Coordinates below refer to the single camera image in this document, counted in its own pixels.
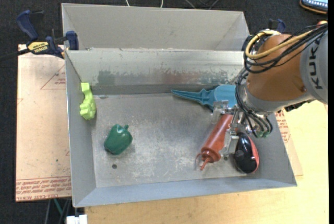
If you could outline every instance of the lime green toy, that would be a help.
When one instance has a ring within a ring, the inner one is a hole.
[[[85,99],[80,104],[80,115],[86,120],[91,120],[96,114],[96,104],[89,83],[81,83],[81,91],[85,94]]]
[[[113,155],[122,153],[132,142],[132,136],[127,130],[128,125],[124,127],[116,124],[109,131],[108,137],[104,141],[104,148]]]

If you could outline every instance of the cardboard sheet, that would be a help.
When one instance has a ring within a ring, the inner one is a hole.
[[[71,196],[64,60],[18,58],[16,201]]]

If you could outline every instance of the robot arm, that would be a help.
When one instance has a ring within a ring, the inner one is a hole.
[[[309,29],[294,36],[264,30],[246,47],[235,114],[243,114],[244,126],[258,137],[271,132],[267,116],[273,112],[307,100],[327,103],[328,22]]]

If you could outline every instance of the blue clamp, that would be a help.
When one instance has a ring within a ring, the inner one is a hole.
[[[66,40],[68,40],[69,42],[70,50],[79,49],[78,38],[74,31],[68,31],[65,37],[59,39],[47,36],[44,42],[38,42],[38,33],[30,21],[31,14],[33,13],[30,10],[25,10],[20,13],[20,15],[16,18],[16,23],[19,28],[30,38],[29,42],[26,44],[28,51],[24,51],[22,52],[22,54],[30,51],[33,54],[50,54],[60,58],[64,58],[63,50],[58,46],[58,43],[64,42]]]
[[[19,28],[29,36],[29,42],[32,42],[38,39],[38,33],[36,32],[34,26],[30,21],[30,14],[30,10],[25,10],[21,12],[19,16],[16,17],[16,23]]]
[[[219,85],[212,90],[202,89],[200,92],[172,90],[172,93],[181,98],[207,105],[211,110],[213,110],[213,103],[216,101],[228,100],[229,108],[236,105],[235,85]]]
[[[79,49],[79,41],[75,31],[66,32],[65,37],[68,40],[69,49],[77,51]]]

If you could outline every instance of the green toy pepper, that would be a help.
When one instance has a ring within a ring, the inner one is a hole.
[[[104,148],[113,155],[122,153],[132,142],[132,136],[127,130],[128,125],[124,127],[116,124],[109,131],[108,137],[104,141]]]

